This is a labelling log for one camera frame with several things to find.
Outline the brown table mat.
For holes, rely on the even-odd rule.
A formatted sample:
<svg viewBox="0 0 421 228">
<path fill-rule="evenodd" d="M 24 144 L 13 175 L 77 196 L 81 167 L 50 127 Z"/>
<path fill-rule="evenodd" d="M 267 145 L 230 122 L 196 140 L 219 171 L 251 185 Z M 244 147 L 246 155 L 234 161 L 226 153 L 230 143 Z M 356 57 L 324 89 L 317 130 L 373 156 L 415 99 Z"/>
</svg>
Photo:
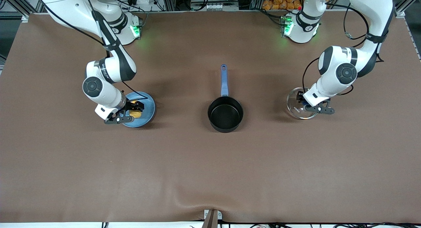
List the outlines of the brown table mat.
<svg viewBox="0 0 421 228">
<path fill-rule="evenodd" d="M 151 14 L 126 47 L 152 95 L 142 128 L 105 125 L 82 91 L 90 38 L 46 14 L 21 23 L 0 75 L 0 222 L 421 223 L 421 62 L 403 19 L 384 63 L 332 98 L 333 115 L 296 120 L 286 97 L 328 46 L 351 46 L 328 11 L 309 43 L 258 12 Z M 221 65 L 244 117 L 213 129 Z"/>
</svg>

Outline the glass lid with blue knob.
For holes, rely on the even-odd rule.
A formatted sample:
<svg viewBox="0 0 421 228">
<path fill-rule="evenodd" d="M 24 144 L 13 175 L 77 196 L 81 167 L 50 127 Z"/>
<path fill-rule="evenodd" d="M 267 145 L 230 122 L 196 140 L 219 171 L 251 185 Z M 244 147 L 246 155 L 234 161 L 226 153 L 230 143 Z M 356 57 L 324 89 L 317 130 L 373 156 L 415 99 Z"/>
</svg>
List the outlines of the glass lid with blue knob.
<svg viewBox="0 0 421 228">
<path fill-rule="evenodd" d="M 299 92 L 303 92 L 302 87 L 294 88 L 287 95 L 286 102 L 289 114 L 295 119 L 304 120 L 314 118 L 317 115 L 317 113 L 307 111 L 304 105 L 297 100 L 297 95 Z"/>
</svg>

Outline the metal table edge bracket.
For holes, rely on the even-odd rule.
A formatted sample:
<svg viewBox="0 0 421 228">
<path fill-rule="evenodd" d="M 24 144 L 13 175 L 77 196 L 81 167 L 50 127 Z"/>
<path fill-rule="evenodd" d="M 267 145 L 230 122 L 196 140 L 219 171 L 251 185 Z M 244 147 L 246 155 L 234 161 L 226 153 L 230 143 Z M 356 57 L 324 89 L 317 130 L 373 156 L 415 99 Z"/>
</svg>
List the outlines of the metal table edge bracket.
<svg viewBox="0 0 421 228">
<path fill-rule="evenodd" d="M 204 210 L 204 222 L 202 228 L 219 228 L 219 221 L 222 221 L 222 212 L 219 210 Z"/>
</svg>

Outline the bag of orange snacks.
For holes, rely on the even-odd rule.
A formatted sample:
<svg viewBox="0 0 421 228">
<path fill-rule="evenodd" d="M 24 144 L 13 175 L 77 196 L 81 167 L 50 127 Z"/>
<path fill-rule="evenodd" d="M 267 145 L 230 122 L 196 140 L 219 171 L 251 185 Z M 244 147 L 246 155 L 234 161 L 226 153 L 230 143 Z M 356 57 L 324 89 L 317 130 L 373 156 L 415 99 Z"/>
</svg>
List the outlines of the bag of orange snacks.
<svg viewBox="0 0 421 228">
<path fill-rule="evenodd" d="M 264 10 L 299 10 L 303 0 L 264 0 L 261 8 Z"/>
</svg>

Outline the blue round plate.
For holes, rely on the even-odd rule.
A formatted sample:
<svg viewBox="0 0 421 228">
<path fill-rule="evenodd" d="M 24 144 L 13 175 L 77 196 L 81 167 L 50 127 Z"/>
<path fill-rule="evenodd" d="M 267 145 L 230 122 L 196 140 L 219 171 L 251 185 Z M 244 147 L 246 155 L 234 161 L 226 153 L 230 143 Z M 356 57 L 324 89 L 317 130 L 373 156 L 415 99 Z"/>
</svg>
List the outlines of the blue round plate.
<svg viewBox="0 0 421 228">
<path fill-rule="evenodd" d="M 156 104 L 151 95 L 146 92 L 131 92 L 126 95 L 126 98 L 130 102 L 142 102 L 145 109 L 142 111 L 142 116 L 140 118 L 134 119 L 133 122 L 125 123 L 123 125 L 132 128 L 142 127 L 153 119 L 156 113 Z M 125 111 L 125 114 L 120 114 L 120 116 L 129 116 L 129 111 L 131 110 Z"/>
</svg>

